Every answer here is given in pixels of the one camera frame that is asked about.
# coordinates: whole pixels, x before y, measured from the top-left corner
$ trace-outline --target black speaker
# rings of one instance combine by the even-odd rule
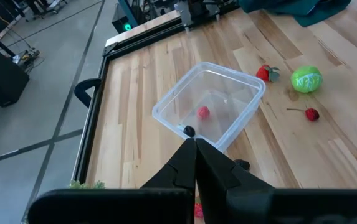
[[[0,106],[16,103],[28,81],[24,70],[0,53]]]

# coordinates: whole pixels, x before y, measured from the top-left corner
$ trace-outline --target teal cloth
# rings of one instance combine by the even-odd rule
[[[238,0],[246,12],[267,9],[278,14],[291,14],[306,27],[334,16],[344,10],[351,0]]]

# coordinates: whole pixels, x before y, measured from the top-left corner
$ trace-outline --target cherry stem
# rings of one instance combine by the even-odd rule
[[[302,110],[302,109],[296,109],[296,108],[286,108],[286,110],[298,110],[298,111],[305,111],[305,110]]]

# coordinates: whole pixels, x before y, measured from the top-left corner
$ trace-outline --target black metal frame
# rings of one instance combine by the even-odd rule
[[[226,14],[239,8],[236,3],[229,4],[220,8],[220,15]],[[214,17],[205,17],[202,21],[196,25],[201,25],[205,22],[209,22]],[[95,87],[93,98],[91,100],[87,120],[85,122],[82,141],[79,148],[79,153],[76,160],[76,165],[73,173],[73,179],[84,183],[87,178],[88,165],[90,163],[90,157],[92,152],[93,140],[95,137],[95,131],[98,123],[98,116],[100,106],[102,103],[103,89],[105,87],[105,80],[108,73],[109,63],[121,56],[129,54],[133,51],[151,45],[159,40],[175,35],[185,30],[185,27],[181,21],[181,18],[176,18],[171,21],[165,22],[152,29],[144,31],[136,36],[126,39],[119,43],[114,43],[105,47],[103,53],[103,60],[101,69],[99,71],[98,78],[100,79],[99,86]]]

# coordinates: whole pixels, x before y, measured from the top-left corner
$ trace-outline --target clear plastic container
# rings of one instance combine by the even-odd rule
[[[202,62],[195,65],[153,107],[152,115],[184,139],[185,126],[224,152],[245,128],[265,91],[263,80],[226,67]],[[207,106],[210,115],[196,112]]]

